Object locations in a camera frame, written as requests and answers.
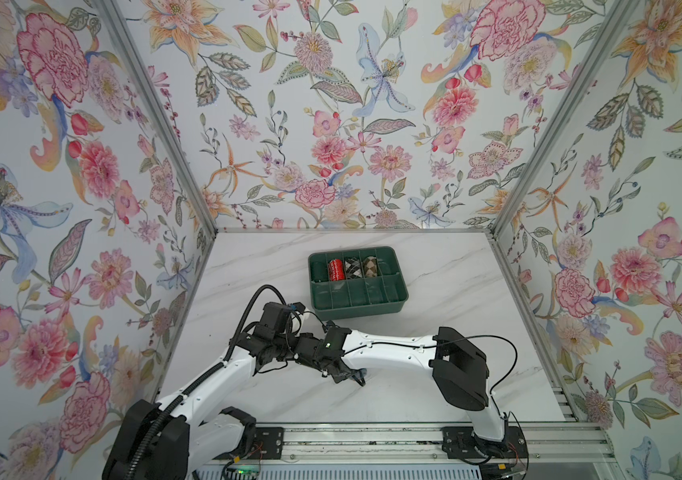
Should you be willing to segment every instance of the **green leaf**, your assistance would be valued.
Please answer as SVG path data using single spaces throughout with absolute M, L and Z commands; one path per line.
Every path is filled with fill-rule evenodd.
M 679 415 L 673 408 L 659 400 L 658 398 L 642 398 L 637 400 L 636 405 L 645 415 L 655 420 L 663 420 L 674 415 Z

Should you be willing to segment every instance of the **orange lily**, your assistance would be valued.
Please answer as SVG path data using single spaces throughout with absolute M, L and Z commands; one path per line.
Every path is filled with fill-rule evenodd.
M 562 231 L 562 228 L 560 227 L 560 218 L 557 216 L 557 204 L 563 205 L 565 208 L 567 208 L 567 205 L 565 202 L 560 200 L 559 197 L 557 197 L 557 194 L 567 185 L 568 180 L 570 180 L 570 177 L 573 176 L 573 172 L 575 172 L 575 168 L 573 168 L 570 171 L 570 175 L 567 176 L 564 182 L 562 182 L 562 185 L 557 187 L 557 189 L 554 192 L 549 192 L 545 188 L 537 188 L 533 191 L 531 191 L 528 195 L 532 195 L 538 192 L 538 200 L 542 200 L 543 203 L 541 203 L 538 206 L 533 206 L 531 207 L 531 210 L 535 210 L 539 208 L 539 210 L 531 215 L 528 216 L 536 216 L 536 215 L 541 215 L 543 212 L 546 211 L 546 209 L 551 205 L 551 209 L 554 212 L 554 222 L 557 224 L 557 229 L 559 231 Z
M 251 172 L 242 168 L 245 165 L 251 164 L 252 163 L 251 161 L 243 162 L 241 164 L 235 164 L 234 163 L 234 152 L 232 152 L 232 146 L 229 144 L 229 139 L 226 138 L 225 135 L 223 136 L 223 139 L 226 141 L 226 148 L 229 150 L 229 164 L 227 166 L 225 166 L 224 168 L 220 168 L 220 169 L 212 172 L 212 175 L 210 176 L 210 181 L 207 183 L 207 185 L 205 185 L 205 188 L 209 187 L 210 184 L 212 183 L 212 181 L 215 180 L 218 175 L 230 174 L 232 176 L 232 178 L 234 179 L 234 188 L 232 188 L 231 193 L 229 193 L 229 196 L 231 197 L 232 194 L 234 194 L 234 190 L 237 189 L 237 185 L 239 183 L 239 180 L 237 179 L 237 172 L 240 172 L 241 174 L 245 174 L 245 175 L 250 175 L 251 177 L 255 177 L 255 178 L 266 178 L 266 177 L 263 177 L 261 175 L 256 175 L 256 174 L 251 173 Z

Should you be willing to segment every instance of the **patterned cylinder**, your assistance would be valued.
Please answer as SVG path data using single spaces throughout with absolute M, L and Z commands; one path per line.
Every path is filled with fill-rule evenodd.
M 340 261 L 340 259 L 330 260 L 330 263 L 328 264 L 328 272 L 330 272 L 331 282 L 346 280 L 346 275 L 343 272 L 343 262 Z

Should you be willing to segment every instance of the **green plastic tray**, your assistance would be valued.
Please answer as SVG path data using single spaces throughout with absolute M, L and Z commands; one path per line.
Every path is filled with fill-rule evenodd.
M 331 260 L 356 257 L 364 262 L 368 256 L 378 259 L 378 276 L 329 281 Z M 312 305 L 323 320 L 396 313 L 408 299 L 397 255 L 390 246 L 312 254 L 308 258 L 308 275 Z

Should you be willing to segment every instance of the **blue lily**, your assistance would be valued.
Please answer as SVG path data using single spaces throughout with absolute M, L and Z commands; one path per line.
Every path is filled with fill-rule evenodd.
M 392 88 L 392 83 L 404 71 L 404 53 L 400 52 L 393 60 L 385 58 L 378 66 L 376 57 L 381 48 L 378 34 L 370 24 L 359 25 L 359 49 L 357 50 L 357 62 L 364 68 L 362 81 L 370 87 L 370 99 L 368 103 L 352 112 L 355 117 L 367 117 L 373 113 L 378 100 L 386 100 L 389 107 L 394 111 L 405 112 L 415 110 L 408 103 L 408 98 Z
M 13 269 L 14 283 L 23 282 L 37 265 L 37 255 L 26 240 L 32 226 L 53 228 L 69 217 L 72 204 L 58 205 L 42 202 L 35 206 L 17 205 L 23 199 L 18 192 L 18 181 L 10 168 L 0 163 L 0 233 L 8 235 L 18 248 L 18 263 Z
M 455 222 L 455 220 L 437 215 L 440 207 L 439 202 L 434 202 L 426 207 L 424 207 L 424 200 L 421 198 L 410 197 L 408 202 L 410 202 L 410 211 L 415 214 L 415 219 L 425 223 L 426 226 L 431 226 L 432 224 L 448 226 Z

